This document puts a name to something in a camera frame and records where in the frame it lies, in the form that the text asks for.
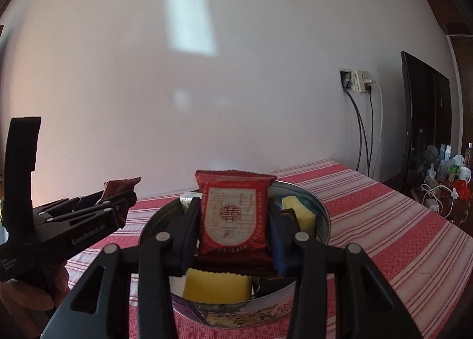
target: cup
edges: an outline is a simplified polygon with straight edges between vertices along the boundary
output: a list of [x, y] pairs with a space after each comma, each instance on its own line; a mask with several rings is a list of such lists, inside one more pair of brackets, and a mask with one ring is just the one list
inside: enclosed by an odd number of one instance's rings
[[472, 178], [472, 171], [468, 167], [460, 167], [460, 170], [458, 172], [458, 178], [460, 180], [465, 180], [467, 183], [470, 182]]

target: wooden door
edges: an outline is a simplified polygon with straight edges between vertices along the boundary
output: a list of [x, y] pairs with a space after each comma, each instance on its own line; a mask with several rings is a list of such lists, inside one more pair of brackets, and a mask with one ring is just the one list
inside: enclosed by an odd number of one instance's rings
[[473, 143], [473, 36], [451, 36], [460, 75], [463, 102], [462, 155], [468, 143]]

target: red wrapper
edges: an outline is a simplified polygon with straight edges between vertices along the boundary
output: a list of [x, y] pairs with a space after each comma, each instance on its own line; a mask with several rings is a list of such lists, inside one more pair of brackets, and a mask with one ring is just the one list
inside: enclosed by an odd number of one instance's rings
[[271, 260], [266, 247], [268, 187], [275, 176], [197, 171], [203, 193], [199, 259], [219, 263]]

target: plastic bottle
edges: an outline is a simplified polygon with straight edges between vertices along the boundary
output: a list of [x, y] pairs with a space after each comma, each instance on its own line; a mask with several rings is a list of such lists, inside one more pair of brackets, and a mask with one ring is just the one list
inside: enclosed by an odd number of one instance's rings
[[439, 180], [445, 180], [448, 174], [448, 164], [445, 161], [442, 161], [438, 166], [438, 175], [437, 178]]
[[458, 167], [456, 165], [452, 165], [450, 167], [450, 171], [448, 172], [448, 181], [450, 183], [452, 183], [455, 180], [457, 169], [458, 169]]
[[445, 149], [446, 149], [446, 145], [442, 144], [440, 147], [440, 161], [441, 162], [445, 160]]
[[447, 162], [450, 160], [450, 155], [452, 154], [452, 146], [451, 145], [448, 145], [446, 146], [445, 148], [445, 158], [444, 160]]
[[463, 164], [473, 170], [473, 143], [468, 143], [468, 148], [465, 149], [465, 161]]

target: human hand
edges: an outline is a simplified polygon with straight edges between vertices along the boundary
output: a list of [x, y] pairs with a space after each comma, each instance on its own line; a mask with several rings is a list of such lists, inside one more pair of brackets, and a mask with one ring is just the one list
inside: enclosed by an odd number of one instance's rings
[[0, 283], [0, 301], [27, 338], [36, 338], [43, 330], [33, 319], [30, 310], [49, 311], [53, 307], [57, 308], [70, 292], [69, 273], [65, 265], [58, 266], [54, 273], [56, 290], [53, 296], [20, 280]]

